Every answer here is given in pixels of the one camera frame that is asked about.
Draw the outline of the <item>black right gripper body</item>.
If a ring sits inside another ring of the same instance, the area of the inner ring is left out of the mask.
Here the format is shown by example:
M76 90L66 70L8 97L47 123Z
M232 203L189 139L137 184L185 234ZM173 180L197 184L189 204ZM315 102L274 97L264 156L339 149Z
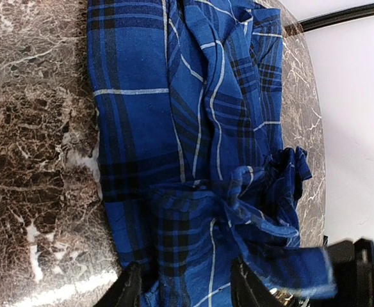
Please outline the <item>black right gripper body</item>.
M361 238L344 240L327 248L333 263L337 294L332 299L299 298L270 290L279 306L374 306L374 243Z

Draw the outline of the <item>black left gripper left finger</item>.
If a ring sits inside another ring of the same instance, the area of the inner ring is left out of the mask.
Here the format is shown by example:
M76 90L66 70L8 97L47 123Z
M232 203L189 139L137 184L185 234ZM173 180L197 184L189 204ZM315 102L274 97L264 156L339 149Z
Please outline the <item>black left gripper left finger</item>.
M141 306L142 277L140 265L130 263L96 302L95 307L139 307Z

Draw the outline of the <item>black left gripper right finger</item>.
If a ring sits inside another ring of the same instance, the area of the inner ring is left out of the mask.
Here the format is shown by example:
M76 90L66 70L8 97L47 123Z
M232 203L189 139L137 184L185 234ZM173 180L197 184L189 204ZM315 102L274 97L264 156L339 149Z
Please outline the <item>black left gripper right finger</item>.
M231 301L234 307L282 306L242 258L232 262Z

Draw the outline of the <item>blue plaid long sleeve shirt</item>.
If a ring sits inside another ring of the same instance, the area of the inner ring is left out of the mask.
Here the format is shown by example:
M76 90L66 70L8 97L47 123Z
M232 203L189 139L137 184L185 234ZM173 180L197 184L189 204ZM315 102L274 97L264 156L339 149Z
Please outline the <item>blue plaid long sleeve shirt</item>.
M255 1L90 1L88 71L120 306L231 306L237 258L267 289L337 292L302 248L307 152L282 140L281 11Z

